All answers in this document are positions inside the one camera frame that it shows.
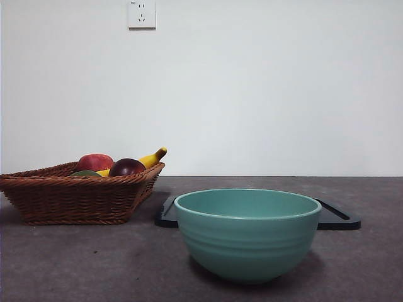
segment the gray countertop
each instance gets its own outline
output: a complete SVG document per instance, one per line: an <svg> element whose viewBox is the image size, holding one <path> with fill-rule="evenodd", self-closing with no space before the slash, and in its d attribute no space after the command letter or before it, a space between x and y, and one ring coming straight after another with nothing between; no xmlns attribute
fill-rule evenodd
<svg viewBox="0 0 403 302"><path fill-rule="evenodd" d="M176 228L154 225L172 195L256 187L308 195L361 218L317 231L291 272L261 285L221 280ZM160 177L123 225L27 226L1 200L1 301L403 301L403 177Z"/></svg>

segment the apple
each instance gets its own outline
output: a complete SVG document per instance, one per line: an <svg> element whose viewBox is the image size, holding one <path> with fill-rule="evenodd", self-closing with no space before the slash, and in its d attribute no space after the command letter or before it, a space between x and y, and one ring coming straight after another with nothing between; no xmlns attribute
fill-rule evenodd
<svg viewBox="0 0 403 302"><path fill-rule="evenodd" d="M109 171L109 176L126 176L137 174L145 170L144 165L135 159L120 159L115 162Z"/></svg>
<svg viewBox="0 0 403 302"><path fill-rule="evenodd" d="M100 171L107 170L113 166L113 159L105 154L87 154L80 158L76 165L75 171L92 170Z"/></svg>

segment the electrical outlet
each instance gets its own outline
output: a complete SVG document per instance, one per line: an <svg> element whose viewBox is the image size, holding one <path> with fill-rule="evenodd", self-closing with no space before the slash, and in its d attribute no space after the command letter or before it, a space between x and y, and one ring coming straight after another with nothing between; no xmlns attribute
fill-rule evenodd
<svg viewBox="0 0 403 302"><path fill-rule="evenodd" d="M133 0L128 4L128 28L155 29L156 26L156 0Z"/></svg>

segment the teal bowl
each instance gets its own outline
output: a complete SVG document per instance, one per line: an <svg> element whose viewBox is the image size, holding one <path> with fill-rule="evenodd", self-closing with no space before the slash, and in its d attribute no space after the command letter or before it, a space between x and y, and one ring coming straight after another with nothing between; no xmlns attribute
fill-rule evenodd
<svg viewBox="0 0 403 302"><path fill-rule="evenodd" d="M191 256L210 272L257 284L293 269L314 239L321 204L263 189L213 189L175 199Z"/></svg>

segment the black cutting board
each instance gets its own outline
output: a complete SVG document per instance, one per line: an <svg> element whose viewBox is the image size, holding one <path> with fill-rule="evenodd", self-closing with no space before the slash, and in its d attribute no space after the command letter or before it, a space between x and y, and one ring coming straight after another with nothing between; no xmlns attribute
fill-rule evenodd
<svg viewBox="0 0 403 302"><path fill-rule="evenodd" d="M169 197L158 211L155 224L164 228L177 228L178 222L174 207L174 200L177 196ZM330 203L325 203L317 198L322 205L321 215L319 217L318 230L358 230L361 228L360 219L342 211Z"/></svg>

